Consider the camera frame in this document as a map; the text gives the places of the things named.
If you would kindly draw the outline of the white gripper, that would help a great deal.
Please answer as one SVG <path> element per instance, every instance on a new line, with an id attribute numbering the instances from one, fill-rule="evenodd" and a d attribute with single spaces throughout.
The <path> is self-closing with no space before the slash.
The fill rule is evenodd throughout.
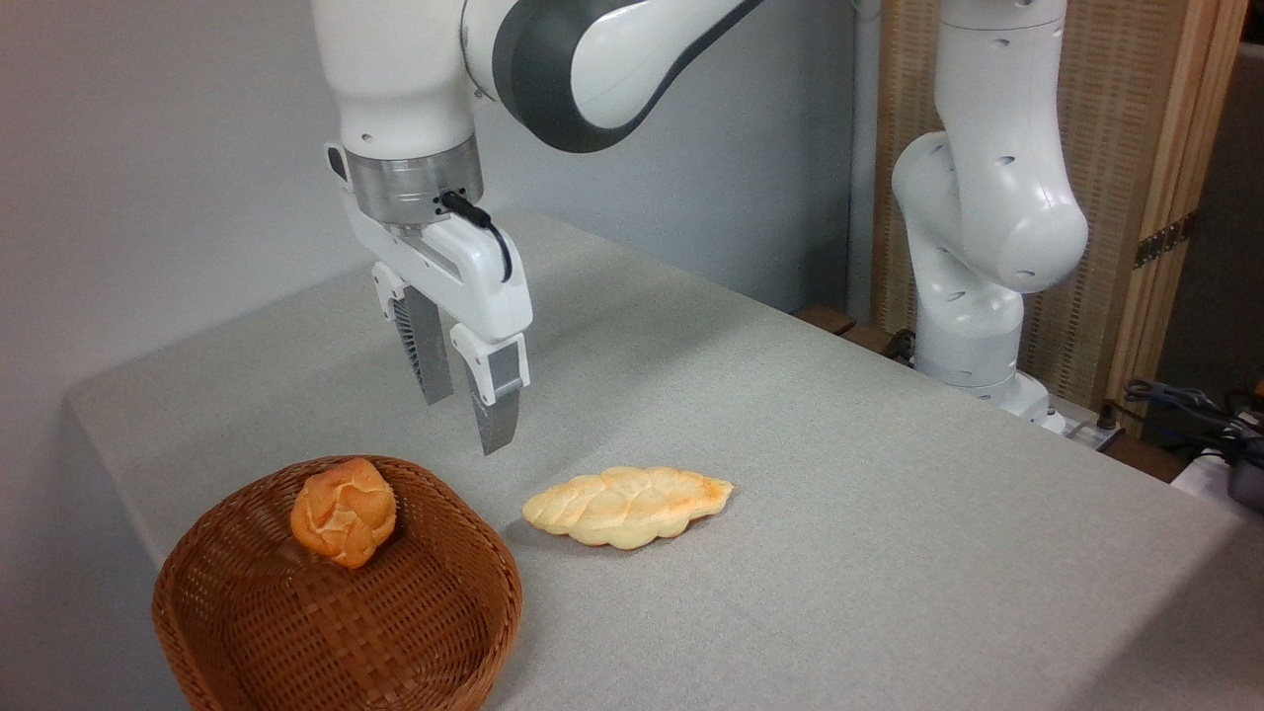
<path id="1" fill-rule="evenodd" d="M 327 143 L 354 238 L 375 257 L 372 276 L 426 404 L 454 392 L 439 307 L 458 323 L 485 455 L 514 440 L 520 392 L 531 383 L 525 335 L 532 321 L 525 268 L 509 232 L 483 213 L 460 214 L 484 192 L 475 140 L 412 159 L 370 159 Z"/>

